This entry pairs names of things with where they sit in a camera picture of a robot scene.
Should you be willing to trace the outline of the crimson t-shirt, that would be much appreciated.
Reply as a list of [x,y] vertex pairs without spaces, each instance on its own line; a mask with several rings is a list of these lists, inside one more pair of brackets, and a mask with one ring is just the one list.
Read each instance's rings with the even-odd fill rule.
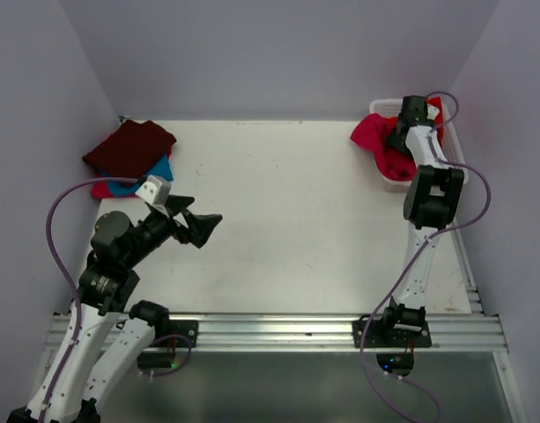
[[410,182],[417,170],[413,159],[387,146],[387,137],[395,128],[396,120],[396,117],[370,114],[356,126],[350,140],[374,156],[382,176],[395,182]]

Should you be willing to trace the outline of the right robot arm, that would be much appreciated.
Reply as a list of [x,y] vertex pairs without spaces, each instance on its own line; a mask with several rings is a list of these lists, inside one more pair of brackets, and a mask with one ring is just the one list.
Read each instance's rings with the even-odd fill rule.
[[403,202],[403,218],[409,224],[403,275],[377,331],[388,347],[430,346],[425,307],[439,242],[435,234],[454,220],[465,173],[448,164],[424,97],[403,97],[387,146],[412,158],[416,173]]

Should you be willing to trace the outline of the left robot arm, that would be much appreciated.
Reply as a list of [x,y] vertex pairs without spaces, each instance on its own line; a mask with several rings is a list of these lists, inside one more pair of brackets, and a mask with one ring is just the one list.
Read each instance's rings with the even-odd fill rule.
[[104,345],[139,282],[135,267],[170,238],[201,248],[222,221],[219,214],[189,211],[193,201],[169,195],[159,204],[149,202],[148,216],[137,224],[121,211],[97,220],[55,360],[29,403],[10,413],[10,422],[98,422],[144,349],[193,348],[186,332],[173,330],[168,309],[150,301],[130,308],[115,341]]

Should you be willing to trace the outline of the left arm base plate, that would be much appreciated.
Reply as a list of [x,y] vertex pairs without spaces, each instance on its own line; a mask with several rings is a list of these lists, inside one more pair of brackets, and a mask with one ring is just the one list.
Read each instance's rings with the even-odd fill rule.
[[[199,322],[197,320],[170,320],[164,324],[161,335],[181,335],[188,339],[193,348],[196,347],[196,341],[199,334]],[[168,339],[160,343],[162,347],[176,349],[186,348],[187,343],[184,340]]]

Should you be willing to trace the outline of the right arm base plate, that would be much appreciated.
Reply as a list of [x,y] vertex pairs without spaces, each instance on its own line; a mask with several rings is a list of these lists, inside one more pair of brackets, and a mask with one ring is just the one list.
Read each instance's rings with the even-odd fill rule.
[[433,346],[430,329],[426,320],[420,327],[396,323],[389,328],[383,319],[374,319],[367,332],[364,332],[368,315],[351,322],[351,334],[356,348],[363,343],[368,348],[429,348]]

